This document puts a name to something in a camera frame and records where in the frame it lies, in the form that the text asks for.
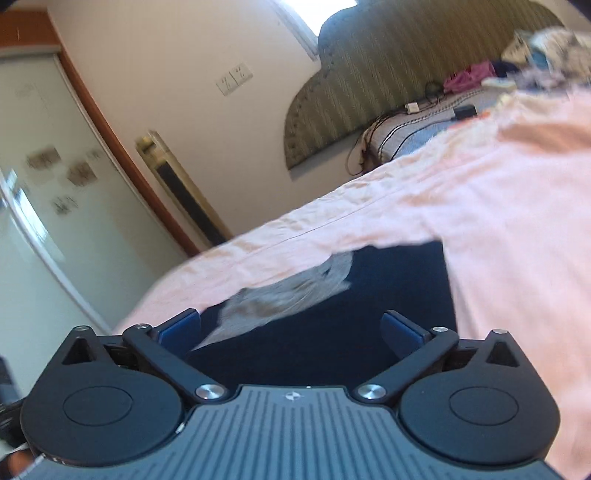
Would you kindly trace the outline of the gold tower fan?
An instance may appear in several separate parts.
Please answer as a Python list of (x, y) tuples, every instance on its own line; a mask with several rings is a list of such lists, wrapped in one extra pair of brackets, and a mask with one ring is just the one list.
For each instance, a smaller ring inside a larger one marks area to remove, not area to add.
[(233, 237), (156, 131), (150, 130), (137, 138), (135, 148), (155, 179), (209, 248), (228, 242)]

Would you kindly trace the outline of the frosted glass wardrobe door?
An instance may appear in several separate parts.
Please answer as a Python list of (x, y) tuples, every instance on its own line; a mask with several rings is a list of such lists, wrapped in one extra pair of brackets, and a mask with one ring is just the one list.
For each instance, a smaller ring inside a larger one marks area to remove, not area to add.
[(1, 354), (31, 389), (78, 325), (112, 332), (184, 252), (53, 55), (1, 62)]

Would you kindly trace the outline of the striped pillow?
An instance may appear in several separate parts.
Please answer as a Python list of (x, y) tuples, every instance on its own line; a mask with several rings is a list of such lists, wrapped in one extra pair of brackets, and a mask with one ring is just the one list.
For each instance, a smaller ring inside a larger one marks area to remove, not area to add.
[(418, 113), (397, 113), (374, 122), (363, 132), (361, 156), (367, 170), (417, 150), (431, 138), (459, 122), (457, 110), (470, 119), (493, 107), (502, 91), (477, 88), (423, 102)]

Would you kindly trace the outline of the grey knitted garment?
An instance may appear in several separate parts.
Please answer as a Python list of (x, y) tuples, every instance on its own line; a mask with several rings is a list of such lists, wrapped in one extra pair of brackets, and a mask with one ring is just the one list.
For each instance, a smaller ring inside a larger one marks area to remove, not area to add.
[(198, 348), (235, 338), (273, 321), (303, 313), (351, 288), (348, 276), (353, 253), (342, 252), (324, 263), (279, 282), (254, 289), (242, 289), (216, 305), (214, 329)]

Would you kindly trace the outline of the pink bed sheet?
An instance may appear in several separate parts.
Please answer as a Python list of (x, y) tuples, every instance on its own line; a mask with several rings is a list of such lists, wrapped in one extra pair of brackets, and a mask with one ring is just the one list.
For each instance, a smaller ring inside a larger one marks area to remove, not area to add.
[(159, 324), (340, 251), (439, 239), (461, 333), (510, 331), (558, 403), (549, 462), (590, 471), (590, 92), (512, 93), (483, 117), (165, 275), (122, 321)]

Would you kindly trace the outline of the pile of clothes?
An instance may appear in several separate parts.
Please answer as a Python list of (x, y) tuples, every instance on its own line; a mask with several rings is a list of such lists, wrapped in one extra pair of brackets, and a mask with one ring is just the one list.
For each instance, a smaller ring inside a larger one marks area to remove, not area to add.
[(590, 34), (563, 27), (516, 30), (482, 86), (558, 90), (590, 86)]

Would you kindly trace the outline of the olive padded headboard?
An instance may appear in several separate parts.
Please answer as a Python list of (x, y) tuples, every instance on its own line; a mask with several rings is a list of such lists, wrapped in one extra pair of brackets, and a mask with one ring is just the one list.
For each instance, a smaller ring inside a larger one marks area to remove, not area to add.
[(535, 1), (360, 1), (335, 13), (318, 37), (321, 68), (287, 110), (287, 169), (420, 98), (429, 82), (499, 59), (516, 31), (560, 23)]

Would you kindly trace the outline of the window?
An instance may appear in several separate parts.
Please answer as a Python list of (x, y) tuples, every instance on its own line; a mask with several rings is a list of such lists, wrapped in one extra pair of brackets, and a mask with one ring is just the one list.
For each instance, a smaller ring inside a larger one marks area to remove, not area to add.
[(318, 58), (322, 26), (342, 10), (356, 7), (356, 0), (273, 0), (270, 2), (283, 25), (290, 30), (311, 60)]

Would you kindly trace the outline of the white wall socket plate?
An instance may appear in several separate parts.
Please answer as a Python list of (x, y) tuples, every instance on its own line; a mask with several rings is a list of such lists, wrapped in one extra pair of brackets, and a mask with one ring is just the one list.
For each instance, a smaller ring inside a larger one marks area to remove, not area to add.
[(215, 85), (223, 96), (228, 96), (249, 79), (252, 79), (252, 71), (245, 63), (240, 63), (219, 77)]

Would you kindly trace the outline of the navy blue garment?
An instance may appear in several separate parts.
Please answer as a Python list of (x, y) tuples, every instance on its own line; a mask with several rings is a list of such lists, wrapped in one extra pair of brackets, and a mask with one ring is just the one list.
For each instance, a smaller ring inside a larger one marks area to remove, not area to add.
[[(426, 330), (455, 328), (441, 242), (350, 252), (349, 290), (303, 313), (196, 348), (186, 363), (230, 390), (246, 384), (353, 388), (399, 360), (380, 331), (387, 311)], [(214, 329), (215, 306), (200, 315), (204, 338)]]

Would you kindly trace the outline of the magenta cloth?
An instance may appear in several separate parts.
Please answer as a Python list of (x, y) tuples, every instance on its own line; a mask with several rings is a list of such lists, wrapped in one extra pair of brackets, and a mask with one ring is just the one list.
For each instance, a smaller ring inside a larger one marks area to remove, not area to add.
[(460, 94), (473, 90), (479, 87), (484, 79), (495, 76), (496, 72), (490, 60), (473, 64), (448, 77), (443, 84), (444, 92), (446, 94)]

